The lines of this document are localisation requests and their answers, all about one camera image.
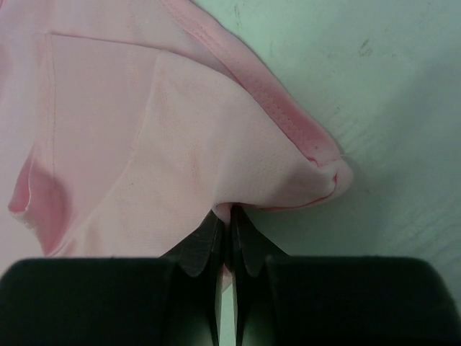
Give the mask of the pink t-shirt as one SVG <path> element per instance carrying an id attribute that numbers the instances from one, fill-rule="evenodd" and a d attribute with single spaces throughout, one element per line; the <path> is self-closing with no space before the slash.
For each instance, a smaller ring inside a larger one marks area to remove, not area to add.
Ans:
<path id="1" fill-rule="evenodd" d="M 48 257 L 160 256 L 232 205 L 347 190 L 330 135 L 191 1 L 3 1 L 1 181 Z"/>

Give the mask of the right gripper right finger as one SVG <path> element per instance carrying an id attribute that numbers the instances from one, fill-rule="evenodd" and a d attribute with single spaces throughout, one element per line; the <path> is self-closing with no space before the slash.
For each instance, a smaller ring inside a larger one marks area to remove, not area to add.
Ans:
<path id="1" fill-rule="evenodd" d="M 231 208 L 230 271 L 237 345 L 276 344 L 267 259 L 286 255 L 256 229 L 241 206 Z"/>

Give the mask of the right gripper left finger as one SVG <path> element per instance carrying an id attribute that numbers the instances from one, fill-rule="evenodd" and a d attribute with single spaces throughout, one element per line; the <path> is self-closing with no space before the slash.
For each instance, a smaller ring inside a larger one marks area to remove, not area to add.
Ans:
<path id="1" fill-rule="evenodd" d="M 164 345 L 218 345 L 225 225 L 209 212 L 163 258 L 176 267 L 168 294 Z"/>

